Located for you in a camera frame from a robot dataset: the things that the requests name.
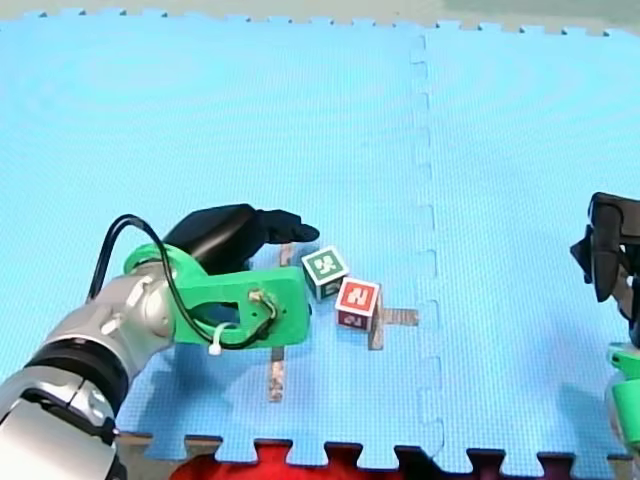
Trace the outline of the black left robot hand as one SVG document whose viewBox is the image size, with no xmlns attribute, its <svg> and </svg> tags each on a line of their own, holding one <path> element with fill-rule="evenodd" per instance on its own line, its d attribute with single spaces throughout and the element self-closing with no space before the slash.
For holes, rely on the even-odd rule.
<svg viewBox="0 0 640 480">
<path fill-rule="evenodd" d="M 163 242 L 189 254 L 209 275 L 239 272 L 266 244 L 310 243 L 317 228 L 299 215 L 232 204 L 196 210 L 177 223 Z"/>
</svg>

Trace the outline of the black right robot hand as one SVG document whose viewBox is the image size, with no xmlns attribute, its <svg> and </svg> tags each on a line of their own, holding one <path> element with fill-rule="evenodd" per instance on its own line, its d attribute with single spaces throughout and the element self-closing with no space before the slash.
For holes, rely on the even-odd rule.
<svg viewBox="0 0 640 480">
<path fill-rule="evenodd" d="M 588 208 L 584 237 L 570 253 L 603 303 L 614 298 L 627 321 L 630 342 L 639 346 L 639 202 L 597 192 Z"/>
</svg>

